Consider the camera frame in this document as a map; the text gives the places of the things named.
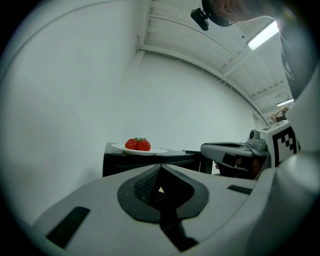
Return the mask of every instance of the plate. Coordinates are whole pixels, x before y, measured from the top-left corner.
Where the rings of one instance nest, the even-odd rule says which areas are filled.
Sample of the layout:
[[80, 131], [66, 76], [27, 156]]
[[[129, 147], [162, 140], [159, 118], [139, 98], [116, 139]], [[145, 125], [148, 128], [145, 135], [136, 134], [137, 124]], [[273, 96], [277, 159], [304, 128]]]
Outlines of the plate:
[[125, 147], [125, 144], [112, 144], [111, 146], [118, 150], [122, 150], [126, 153], [133, 154], [133, 155], [140, 155], [140, 156], [152, 156], [152, 155], [168, 152], [168, 150], [166, 149], [157, 148], [157, 147], [152, 147], [150, 151], [142, 151], [142, 150], [127, 149]]

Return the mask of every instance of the red strawberry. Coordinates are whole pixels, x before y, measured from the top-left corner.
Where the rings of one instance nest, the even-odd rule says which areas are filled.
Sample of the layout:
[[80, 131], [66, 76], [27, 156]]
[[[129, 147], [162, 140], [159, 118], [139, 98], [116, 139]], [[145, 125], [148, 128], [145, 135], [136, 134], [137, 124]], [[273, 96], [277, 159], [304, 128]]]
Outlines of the red strawberry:
[[138, 140], [136, 138], [128, 139], [124, 145], [128, 150], [138, 150]]
[[150, 151], [151, 145], [150, 142], [145, 138], [139, 138], [138, 150], [141, 151]]

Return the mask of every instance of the white ceiling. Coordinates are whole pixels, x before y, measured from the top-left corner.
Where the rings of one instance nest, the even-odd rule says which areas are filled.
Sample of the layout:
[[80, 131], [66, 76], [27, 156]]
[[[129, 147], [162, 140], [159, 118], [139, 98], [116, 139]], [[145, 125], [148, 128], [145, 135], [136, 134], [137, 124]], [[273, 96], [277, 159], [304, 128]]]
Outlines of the white ceiling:
[[255, 51], [247, 41], [271, 21], [262, 17], [203, 31], [190, 17], [201, 0], [142, 0], [138, 48], [193, 63], [227, 82], [270, 122], [276, 104], [291, 98], [282, 67], [280, 36]]

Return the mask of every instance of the ceiling light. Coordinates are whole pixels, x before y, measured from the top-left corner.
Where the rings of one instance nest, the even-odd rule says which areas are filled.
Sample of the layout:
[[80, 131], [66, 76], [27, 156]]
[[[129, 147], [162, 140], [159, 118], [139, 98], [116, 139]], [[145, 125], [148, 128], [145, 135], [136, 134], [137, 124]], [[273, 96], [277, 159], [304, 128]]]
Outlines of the ceiling light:
[[268, 25], [265, 29], [260, 31], [257, 35], [255, 35], [249, 42], [248, 46], [252, 51], [257, 49], [260, 45], [262, 45], [269, 38], [274, 36], [277, 32], [279, 32], [277, 23], [273, 21], [270, 25]]
[[284, 104], [287, 104], [287, 103], [290, 103], [290, 102], [293, 102], [293, 101], [294, 101], [293, 98], [287, 99], [286, 101], [283, 101], [283, 102], [278, 103], [276, 106], [277, 106], [277, 107], [280, 107], [280, 106], [282, 106], [282, 105], [284, 105]]

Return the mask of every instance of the table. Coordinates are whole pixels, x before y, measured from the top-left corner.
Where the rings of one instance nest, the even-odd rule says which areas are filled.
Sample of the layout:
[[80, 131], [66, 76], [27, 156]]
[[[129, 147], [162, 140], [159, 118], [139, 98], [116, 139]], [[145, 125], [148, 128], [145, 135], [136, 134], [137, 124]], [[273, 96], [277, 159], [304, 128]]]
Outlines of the table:
[[157, 155], [133, 155], [112, 147], [108, 142], [103, 156], [102, 176], [122, 173], [134, 168], [156, 164], [180, 166], [196, 172], [211, 174], [213, 161], [204, 157], [200, 151], [168, 150]]

